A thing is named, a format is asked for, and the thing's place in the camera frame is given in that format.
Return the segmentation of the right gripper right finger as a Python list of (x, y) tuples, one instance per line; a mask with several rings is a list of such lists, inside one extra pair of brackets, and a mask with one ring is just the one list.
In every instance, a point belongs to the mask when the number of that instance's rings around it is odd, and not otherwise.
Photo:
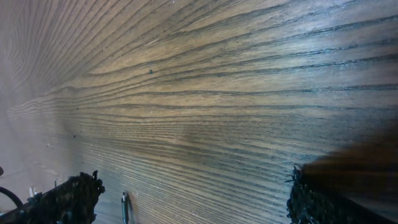
[(287, 200), (287, 218), (294, 224), (395, 224), (364, 206), (317, 184), (294, 167)]

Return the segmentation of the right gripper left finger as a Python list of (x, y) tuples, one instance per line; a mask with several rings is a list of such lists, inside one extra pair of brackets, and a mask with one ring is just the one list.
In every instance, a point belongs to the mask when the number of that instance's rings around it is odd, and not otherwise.
[(95, 206), (105, 192), (98, 172), (81, 172), (46, 193), (29, 197), (26, 203), (11, 191), (1, 188), (16, 208), (1, 215), (1, 224), (91, 224), (96, 219)]

